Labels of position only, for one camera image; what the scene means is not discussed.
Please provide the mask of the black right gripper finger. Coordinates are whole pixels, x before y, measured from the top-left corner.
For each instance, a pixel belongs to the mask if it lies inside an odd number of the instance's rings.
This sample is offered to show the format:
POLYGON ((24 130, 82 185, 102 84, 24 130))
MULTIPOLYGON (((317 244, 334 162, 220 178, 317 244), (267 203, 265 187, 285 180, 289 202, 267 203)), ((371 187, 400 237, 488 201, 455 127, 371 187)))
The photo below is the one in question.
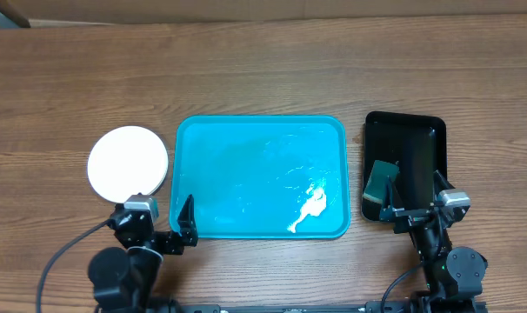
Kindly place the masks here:
POLYGON ((433 174, 435 201, 447 204, 450 199, 451 185, 439 170, 433 174))
POLYGON ((404 210, 404 203, 398 194, 397 186, 390 176, 385 179, 385 194, 383 199, 383 212, 404 210))

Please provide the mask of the green yellow sponge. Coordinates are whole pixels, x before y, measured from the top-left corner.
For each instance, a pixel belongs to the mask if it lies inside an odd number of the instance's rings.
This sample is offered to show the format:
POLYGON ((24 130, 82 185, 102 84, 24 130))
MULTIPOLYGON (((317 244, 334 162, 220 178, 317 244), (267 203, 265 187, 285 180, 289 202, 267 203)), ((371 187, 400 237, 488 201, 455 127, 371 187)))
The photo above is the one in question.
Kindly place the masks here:
POLYGON ((376 160, 365 185, 363 199, 382 205, 388 193, 388 182, 394 182, 399 173, 399 167, 394 163, 376 160))

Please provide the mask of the white plate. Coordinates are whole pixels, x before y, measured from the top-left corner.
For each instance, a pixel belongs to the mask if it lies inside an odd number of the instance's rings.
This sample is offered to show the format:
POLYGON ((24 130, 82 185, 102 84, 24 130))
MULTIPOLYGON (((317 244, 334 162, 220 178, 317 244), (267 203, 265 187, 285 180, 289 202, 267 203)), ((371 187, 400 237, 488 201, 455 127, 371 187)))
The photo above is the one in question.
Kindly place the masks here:
POLYGON ((155 132, 123 126, 103 135, 87 162, 92 189, 103 199, 123 203, 138 193, 151 195, 167 176, 169 155, 155 132))

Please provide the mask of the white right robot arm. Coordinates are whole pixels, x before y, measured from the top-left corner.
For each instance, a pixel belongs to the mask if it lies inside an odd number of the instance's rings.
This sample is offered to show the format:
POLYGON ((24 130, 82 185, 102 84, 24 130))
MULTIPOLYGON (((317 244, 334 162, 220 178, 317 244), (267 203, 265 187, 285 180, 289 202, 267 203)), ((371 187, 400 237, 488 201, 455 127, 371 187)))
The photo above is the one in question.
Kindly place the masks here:
POLYGON ((436 195, 427 208, 398 207, 398 193, 390 176, 384 179, 380 216, 394 223, 394 232, 407 233, 420 263, 396 278, 384 292, 376 310, 385 312, 487 313, 487 304, 476 297, 483 292, 487 259, 469 247, 452 246, 447 229, 464 219, 470 198, 454 188, 439 172, 434 174, 436 195), (409 299, 390 302, 389 294, 408 276, 422 270, 426 290, 415 291, 409 299))

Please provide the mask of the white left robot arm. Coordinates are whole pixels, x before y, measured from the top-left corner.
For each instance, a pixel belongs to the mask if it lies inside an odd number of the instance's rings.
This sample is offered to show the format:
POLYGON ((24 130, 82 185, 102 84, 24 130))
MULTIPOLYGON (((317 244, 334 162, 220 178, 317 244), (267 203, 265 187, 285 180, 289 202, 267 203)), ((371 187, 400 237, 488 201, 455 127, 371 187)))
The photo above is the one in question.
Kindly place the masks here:
POLYGON ((101 312, 181 312, 172 299, 152 291, 166 255, 181 256, 198 242, 194 197, 187 196, 179 212, 178 230, 157 231, 157 200, 134 195, 115 205, 108 227, 122 246, 98 252, 90 261, 88 277, 101 312))

